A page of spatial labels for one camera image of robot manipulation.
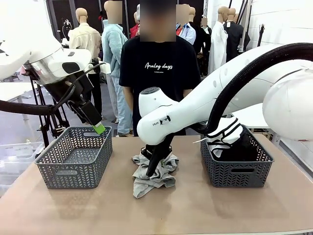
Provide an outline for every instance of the red shirt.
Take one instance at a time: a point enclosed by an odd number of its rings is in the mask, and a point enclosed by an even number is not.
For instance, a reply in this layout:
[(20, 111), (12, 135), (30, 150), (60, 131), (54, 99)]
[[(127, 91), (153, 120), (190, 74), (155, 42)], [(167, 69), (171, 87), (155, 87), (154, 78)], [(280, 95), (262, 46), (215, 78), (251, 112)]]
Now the red shirt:
[(131, 38), (135, 37), (138, 32), (138, 24), (131, 28)]
[(179, 34), (180, 34), (181, 31), (182, 31), (182, 28), (178, 28), (178, 29), (176, 30), (176, 35), (179, 36)]

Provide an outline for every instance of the white coat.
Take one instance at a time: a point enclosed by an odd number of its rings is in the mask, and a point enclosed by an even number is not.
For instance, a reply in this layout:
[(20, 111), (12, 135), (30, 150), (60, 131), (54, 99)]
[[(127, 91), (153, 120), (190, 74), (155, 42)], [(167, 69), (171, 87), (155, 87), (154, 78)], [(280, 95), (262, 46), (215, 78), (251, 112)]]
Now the white coat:
[(223, 24), (216, 21), (211, 35), (211, 49), (209, 57), (208, 74), (226, 63), (226, 45), (228, 34), (224, 30)]

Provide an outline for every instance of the black t-shirt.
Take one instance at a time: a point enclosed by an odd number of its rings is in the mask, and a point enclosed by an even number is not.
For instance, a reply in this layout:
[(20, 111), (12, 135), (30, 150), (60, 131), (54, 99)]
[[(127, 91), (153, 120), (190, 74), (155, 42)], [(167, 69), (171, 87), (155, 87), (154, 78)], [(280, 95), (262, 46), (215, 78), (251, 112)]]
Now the black t-shirt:
[(119, 84), (134, 93), (133, 123), (136, 134), (139, 94), (146, 88), (159, 87), (171, 99), (181, 101), (183, 90), (200, 83), (197, 57), (192, 45), (177, 36), (176, 42), (141, 42), (137, 36), (122, 49)]

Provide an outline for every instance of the basket handle hole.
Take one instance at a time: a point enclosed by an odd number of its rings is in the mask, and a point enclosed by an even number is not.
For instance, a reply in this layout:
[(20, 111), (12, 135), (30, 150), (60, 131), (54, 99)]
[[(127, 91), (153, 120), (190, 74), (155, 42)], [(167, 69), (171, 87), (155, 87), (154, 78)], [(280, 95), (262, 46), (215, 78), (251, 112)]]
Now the basket handle hole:
[(78, 172), (76, 170), (58, 170), (58, 172), (56, 172), (56, 175), (77, 175)]
[(85, 132), (84, 136), (85, 137), (99, 137), (100, 135), (97, 134), (96, 132)]
[(253, 168), (234, 168), (231, 170), (232, 173), (253, 173)]

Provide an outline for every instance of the woven plastic basket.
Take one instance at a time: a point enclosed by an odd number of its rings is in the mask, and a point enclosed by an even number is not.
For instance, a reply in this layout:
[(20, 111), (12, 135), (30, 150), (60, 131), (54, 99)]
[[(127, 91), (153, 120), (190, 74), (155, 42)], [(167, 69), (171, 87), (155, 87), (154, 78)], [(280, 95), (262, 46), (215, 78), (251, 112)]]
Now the woven plastic basket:
[(69, 127), (35, 161), (48, 188), (96, 188), (112, 154), (111, 127)]
[(257, 148), (257, 155), (253, 162), (218, 162), (213, 158), (207, 142), (201, 142), (201, 154), (211, 183), (215, 187), (260, 188), (264, 186), (274, 159), (249, 129), (243, 125), (242, 127), (250, 137), (250, 144)]

